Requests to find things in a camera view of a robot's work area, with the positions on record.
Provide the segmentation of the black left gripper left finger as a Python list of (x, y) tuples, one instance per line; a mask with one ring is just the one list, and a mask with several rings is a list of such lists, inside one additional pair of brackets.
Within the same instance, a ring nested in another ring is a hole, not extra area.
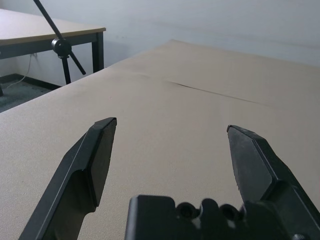
[(95, 122), (67, 151), (19, 239), (78, 238), (85, 216), (100, 204), (116, 126), (115, 117)]

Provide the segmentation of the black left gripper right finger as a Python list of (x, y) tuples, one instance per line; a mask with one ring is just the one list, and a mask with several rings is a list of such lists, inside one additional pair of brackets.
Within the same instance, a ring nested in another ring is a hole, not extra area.
[(271, 207), (291, 239), (318, 240), (319, 211), (267, 140), (236, 125), (226, 131), (242, 200)]

